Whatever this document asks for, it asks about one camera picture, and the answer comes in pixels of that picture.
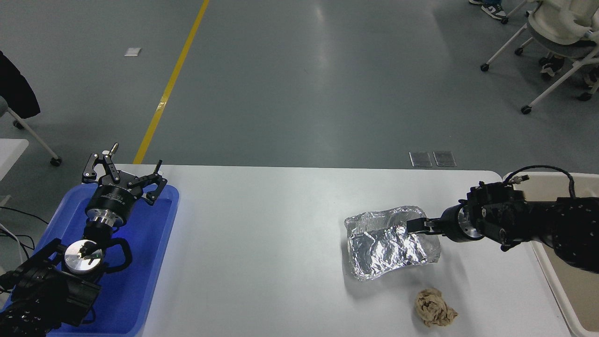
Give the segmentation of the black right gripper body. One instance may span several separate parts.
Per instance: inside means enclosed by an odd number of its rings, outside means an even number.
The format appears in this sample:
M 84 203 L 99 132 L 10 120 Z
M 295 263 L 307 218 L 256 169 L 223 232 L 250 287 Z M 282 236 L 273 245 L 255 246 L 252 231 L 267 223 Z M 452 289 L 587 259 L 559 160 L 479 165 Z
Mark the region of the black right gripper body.
M 464 232 L 459 223 L 459 213 L 462 208 L 462 205 L 454 205 L 445 209 L 440 217 L 440 228 L 443 235 L 454 242 L 465 241 Z

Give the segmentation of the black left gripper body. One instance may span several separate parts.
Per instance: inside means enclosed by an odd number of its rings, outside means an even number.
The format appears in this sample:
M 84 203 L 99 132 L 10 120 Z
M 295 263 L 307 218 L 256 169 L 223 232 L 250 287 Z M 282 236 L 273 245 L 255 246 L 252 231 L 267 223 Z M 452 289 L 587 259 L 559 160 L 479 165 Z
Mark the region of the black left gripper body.
M 126 223 L 141 196 L 140 187 L 128 185 L 129 182 L 135 182 L 135 179 L 137 177 L 128 172 L 120 172 L 117 182 L 109 174 L 102 176 L 86 206 L 88 220 L 103 218 L 107 223 Z

